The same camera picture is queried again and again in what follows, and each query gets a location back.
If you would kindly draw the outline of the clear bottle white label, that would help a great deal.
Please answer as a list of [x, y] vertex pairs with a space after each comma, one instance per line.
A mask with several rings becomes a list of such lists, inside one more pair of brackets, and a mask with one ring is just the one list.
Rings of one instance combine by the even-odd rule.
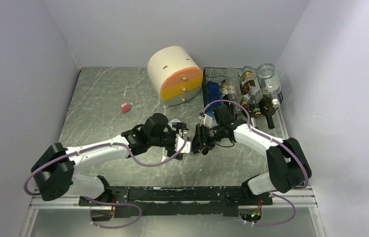
[[180, 119], [178, 119], [178, 118], [174, 118], [174, 119], [172, 119], [172, 120], [170, 120], [169, 122], [168, 122], [168, 125], [170, 126], [170, 128], [173, 130], [173, 131], [176, 131], [177, 130], [177, 127], [178, 127], [178, 125], [182, 125], [183, 124], [183, 122], [180, 120]]

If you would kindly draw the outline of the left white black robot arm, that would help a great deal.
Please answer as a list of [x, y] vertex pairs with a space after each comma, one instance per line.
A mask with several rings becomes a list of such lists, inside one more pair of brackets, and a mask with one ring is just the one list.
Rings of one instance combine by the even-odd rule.
[[[112, 191], [103, 176], [87, 176], [81, 172], [90, 167], [117, 159], [132, 158], [144, 167], [161, 166], [173, 159], [181, 160], [189, 152], [187, 125], [179, 120], [169, 122], [155, 113], [143, 124], [108, 140], [78, 147], [50, 145], [31, 168], [24, 189], [43, 201], [56, 200], [65, 195], [85, 196], [99, 205], [111, 201]], [[144, 163], [137, 159], [151, 147], [161, 147], [167, 157], [158, 163]]]

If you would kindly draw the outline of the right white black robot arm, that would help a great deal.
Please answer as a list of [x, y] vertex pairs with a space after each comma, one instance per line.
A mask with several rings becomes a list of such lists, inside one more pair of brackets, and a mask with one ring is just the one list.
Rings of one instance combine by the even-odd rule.
[[247, 188], [241, 192], [246, 204], [254, 204], [263, 193], [286, 193], [299, 185], [308, 185], [312, 172], [297, 139], [273, 137], [243, 121], [214, 127], [198, 124], [191, 151], [206, 155], [221, 139], [243, 144], [266, 158], [268, 172], [248, 179]]

